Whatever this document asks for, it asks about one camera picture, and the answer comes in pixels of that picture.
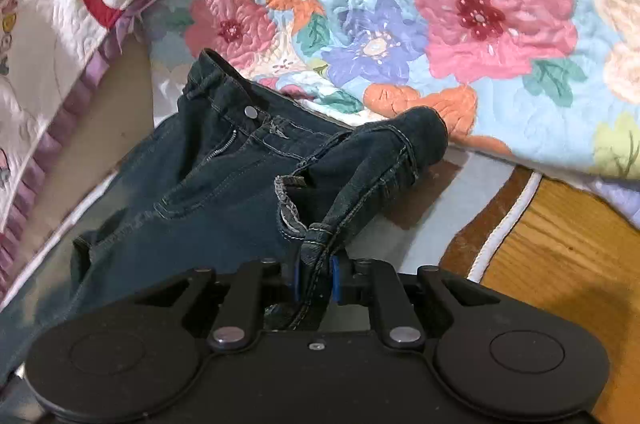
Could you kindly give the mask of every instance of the screw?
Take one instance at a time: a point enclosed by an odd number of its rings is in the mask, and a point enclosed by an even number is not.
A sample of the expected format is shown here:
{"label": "screw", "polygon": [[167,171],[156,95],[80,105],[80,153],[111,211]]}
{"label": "screw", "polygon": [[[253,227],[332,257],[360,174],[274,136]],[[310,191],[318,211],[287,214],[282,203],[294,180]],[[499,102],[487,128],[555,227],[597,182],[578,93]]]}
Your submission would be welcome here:
{"label": "screw", "polygon": [[414,327],[396,327],[389,332],[389,337],[396,343],[415,343],[422,334]]}
{"label": "screw", "polygon": [[238,327],[220,327],[213,331],[213,338],[220,344],[237,343],[244,339],[244,330]]}

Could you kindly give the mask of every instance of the wooden floor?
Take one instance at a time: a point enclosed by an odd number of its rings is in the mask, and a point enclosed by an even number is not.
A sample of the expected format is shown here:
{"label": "wooden floor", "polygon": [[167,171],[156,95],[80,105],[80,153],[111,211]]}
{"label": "wooden floor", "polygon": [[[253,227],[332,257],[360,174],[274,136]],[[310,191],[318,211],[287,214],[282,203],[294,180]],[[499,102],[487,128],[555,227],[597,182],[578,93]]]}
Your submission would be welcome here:
{"label": "wooden floor", "polygon": [[640,232],[596,198],[545,179],[482,283],[593,332],[611,362],[596,416],[640,422]]}

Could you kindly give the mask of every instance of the bedsheet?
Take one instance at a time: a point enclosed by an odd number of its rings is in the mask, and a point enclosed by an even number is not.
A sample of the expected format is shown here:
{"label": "bedsheet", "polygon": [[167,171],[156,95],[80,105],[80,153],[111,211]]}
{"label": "bedsheet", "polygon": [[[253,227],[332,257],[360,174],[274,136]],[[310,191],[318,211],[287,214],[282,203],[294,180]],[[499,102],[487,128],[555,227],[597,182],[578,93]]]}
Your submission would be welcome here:
{"label": "bedsheet", "polygon": [[[133,1],[0,0],[2,245],[34,152]],[[182,54],[155,57],[168,80],[210,46],[248,78],[339,120],[426,104],[460,145],[532,166],[638,179],[639,4],[165,0],[148,31],[156,54],[166,39],[183,40]]]}
{"label": "bedsheet", "polygon": [[[248,78],[325,111],[368,120],[432,105],[456,143],[636,179],[639,5],[164,0],[149,31],[158,71],[169,76],[209,46]],[[179,50],[158,39],[166,30],[184,40]]]}

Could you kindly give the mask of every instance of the floral quilt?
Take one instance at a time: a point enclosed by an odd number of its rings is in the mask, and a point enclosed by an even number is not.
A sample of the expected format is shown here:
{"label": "floral quilt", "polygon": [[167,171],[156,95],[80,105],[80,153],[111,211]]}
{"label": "floral quilt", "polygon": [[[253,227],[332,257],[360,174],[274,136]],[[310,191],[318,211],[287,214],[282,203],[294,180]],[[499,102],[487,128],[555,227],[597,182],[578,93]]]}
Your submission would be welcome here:
{"label": "floral quilt", "polygon": [[461,145],[640,178],[640,0],[161,0],[143,19],[169,95],[209,47],[350,123],[429,105]]}

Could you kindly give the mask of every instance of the jeans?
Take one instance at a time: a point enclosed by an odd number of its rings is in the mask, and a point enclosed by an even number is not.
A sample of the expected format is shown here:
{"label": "jeans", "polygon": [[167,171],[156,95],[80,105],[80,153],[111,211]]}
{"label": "jeans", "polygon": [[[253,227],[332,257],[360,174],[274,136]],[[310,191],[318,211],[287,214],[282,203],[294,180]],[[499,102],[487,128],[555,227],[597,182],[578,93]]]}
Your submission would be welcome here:
{"label": "jeans", "polygon": [[446,149],[436,112],[357,129],[202,52],[169,117],[0,312],[0,384],[46,328],[194,267],[282,263],[297,301],[271,327],[317,326],[332,253]]}

